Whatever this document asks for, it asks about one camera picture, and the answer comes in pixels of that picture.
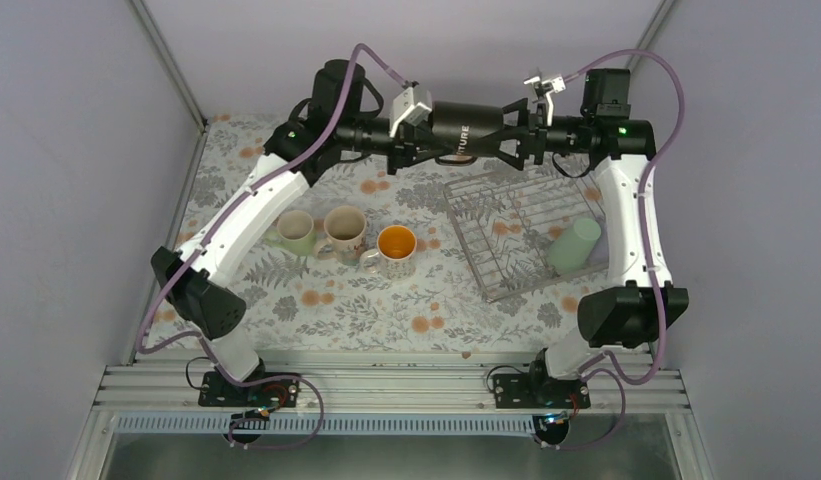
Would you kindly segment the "black mug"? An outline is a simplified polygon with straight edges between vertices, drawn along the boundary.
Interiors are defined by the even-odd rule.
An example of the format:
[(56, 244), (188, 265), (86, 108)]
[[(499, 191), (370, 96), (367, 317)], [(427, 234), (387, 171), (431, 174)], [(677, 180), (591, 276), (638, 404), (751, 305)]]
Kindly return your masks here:
[(434, 157), (443, 166), (463, 166), (478, 157), (495, 158), (500, 140), (487, 136), (504, 128), (502, 107), (435, 101), (429, 117), (432, 134), (443, 144), (444, 154)]

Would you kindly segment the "beige pineapple mug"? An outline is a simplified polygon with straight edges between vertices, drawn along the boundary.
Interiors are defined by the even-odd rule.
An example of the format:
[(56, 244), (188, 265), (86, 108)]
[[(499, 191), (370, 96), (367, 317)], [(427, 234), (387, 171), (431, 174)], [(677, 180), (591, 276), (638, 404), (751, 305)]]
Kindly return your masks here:
[(366, 251), (367, 220), (363, 211), (355, 206), (338, 206), (326, 215), (323, 227), (324, 237), (316, 242), (312, 250), (314, 257), (358, 266)]

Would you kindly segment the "metal wire dish rack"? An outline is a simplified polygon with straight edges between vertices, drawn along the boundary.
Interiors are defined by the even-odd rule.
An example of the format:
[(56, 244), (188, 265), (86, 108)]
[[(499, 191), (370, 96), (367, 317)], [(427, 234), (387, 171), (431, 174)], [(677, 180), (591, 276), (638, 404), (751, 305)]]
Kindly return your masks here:
[(602, 196), (587, 176), (552, 167), (481, 173), (446, 183), (446, 212), (482, 298), (497, 302), (556, 283), (590, 277), (607, 265), (559, 275), (547, 262), (551, 243), (578, 218), (604, 222)]

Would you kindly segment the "white iridescent patterned mug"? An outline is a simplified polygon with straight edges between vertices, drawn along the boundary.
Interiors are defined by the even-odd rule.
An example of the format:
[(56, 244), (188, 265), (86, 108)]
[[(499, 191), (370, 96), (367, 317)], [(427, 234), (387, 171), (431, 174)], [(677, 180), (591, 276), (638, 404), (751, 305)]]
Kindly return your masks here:
[(359, 268), (391, 282), (407, 280), (415, 273), (417, 238), (406, 226), (391, 225), (377, 237), (376, 246), (363, 253)]

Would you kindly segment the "mint green tumbler cup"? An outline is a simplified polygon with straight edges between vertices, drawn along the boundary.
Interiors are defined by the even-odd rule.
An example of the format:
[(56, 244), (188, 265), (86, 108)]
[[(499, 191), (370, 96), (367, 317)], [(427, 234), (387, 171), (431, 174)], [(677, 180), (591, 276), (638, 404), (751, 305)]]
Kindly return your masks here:
[(587, 263), (601, 234), (601, 226), (596, 220), (578, 218), (549, 246), (548, 264), (559, 275), (581, 269)]

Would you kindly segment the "light green mug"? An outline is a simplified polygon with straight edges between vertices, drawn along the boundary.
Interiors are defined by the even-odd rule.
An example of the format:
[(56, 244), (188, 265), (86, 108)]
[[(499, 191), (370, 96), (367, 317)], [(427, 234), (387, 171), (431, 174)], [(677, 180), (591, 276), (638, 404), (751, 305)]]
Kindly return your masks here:
[(265, 244), (301, 257), (313, 254), (316, 241), (315, 221), (309, 213), (302, 210), (292, 210), (280, 215), (276, 224), (263, 237)]

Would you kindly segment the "lavender tumbler cup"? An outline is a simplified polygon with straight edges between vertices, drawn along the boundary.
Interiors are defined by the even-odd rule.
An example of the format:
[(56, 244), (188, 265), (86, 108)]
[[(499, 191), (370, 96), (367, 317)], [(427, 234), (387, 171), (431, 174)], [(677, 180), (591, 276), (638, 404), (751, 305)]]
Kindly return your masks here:
[(599, 222), (598, 225), (600, 228), (600, 236), (587, 258), (586, 265), (588, 267), (607, 265), (609, 262), (609, 245), (606, 225), (604, 222)]

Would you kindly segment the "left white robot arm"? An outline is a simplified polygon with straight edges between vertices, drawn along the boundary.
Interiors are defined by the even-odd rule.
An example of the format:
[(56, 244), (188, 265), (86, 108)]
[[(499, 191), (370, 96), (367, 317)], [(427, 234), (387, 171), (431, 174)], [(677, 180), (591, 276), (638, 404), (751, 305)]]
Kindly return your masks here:
[(269, 226), (299, 197), (337, 165), (345, 151), (375, 153), (387, 159), (390, 172), (422, 161), (419, 152), (436, 141), (425, 122), (434, 111), (429, 92), (396, 75), (402, 90), (388, 117), (380, 109), (364, 111), (362, 94), (370, 91), (379, 107), (383, 97), (354, 60), (330, 60), (317, 72), (313, 91), (288, 120), (277, 127), (244, 183), (180, 247), (159, 248), (151, 266), (160, 292), (137, 336), (135, 348), (155, 353), (171, 345), (146, 343), (151, 318), (162, 302), (193, 324), (188, 336), (199, 340), (225, 392), (241, 405), (256, 402), (264, 383), (264, 364), (239, 324), (246, 303), (228, 285), (245, 255)]

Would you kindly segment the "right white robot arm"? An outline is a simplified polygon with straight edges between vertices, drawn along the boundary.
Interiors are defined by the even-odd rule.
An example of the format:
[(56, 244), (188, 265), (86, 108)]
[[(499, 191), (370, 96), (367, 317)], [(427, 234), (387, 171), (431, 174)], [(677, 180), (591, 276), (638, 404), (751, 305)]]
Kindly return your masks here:
[(602, 361), (620, 387), (649, 382), (662, 366), (668, 328), (689, 306), (659, 235), (654, 173), (665, 151), (649, 122), (630, 117), (631, 73), (586, 67), (577, 74), (585, 81), (579, 116), (546, 109), (540, 126), (518, 123), (514, 137), (528, 143), (518, 150), (521, 158), (587, 155), (586, 171), (603, 196), (611, 285), (579, 301), (576, 329), (544, 348), (524, 374), (530, 399), (541, 407), (576, 398), (601, 373)]

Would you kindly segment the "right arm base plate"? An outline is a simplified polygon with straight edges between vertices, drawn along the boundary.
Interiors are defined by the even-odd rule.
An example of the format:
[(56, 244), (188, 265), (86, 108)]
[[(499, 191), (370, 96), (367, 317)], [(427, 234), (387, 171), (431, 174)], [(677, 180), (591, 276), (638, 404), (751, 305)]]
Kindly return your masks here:
[(589, 389), (580, 380), (495, 373), (492, 376), (492, 390), (498, 409), (563, 410), (591, 407)]

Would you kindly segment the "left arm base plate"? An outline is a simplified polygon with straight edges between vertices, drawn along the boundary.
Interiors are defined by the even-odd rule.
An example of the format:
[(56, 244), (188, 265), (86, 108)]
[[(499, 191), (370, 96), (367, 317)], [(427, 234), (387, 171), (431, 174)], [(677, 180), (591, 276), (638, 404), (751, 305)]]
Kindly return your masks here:
[(201, 407), (230, 407), (242, 409), (275, 409), (295, 407), (300, 390), (300, 378), (272, 380), (252, 387), (229, 383), (217, 371), (204, 374), (197, 403)]

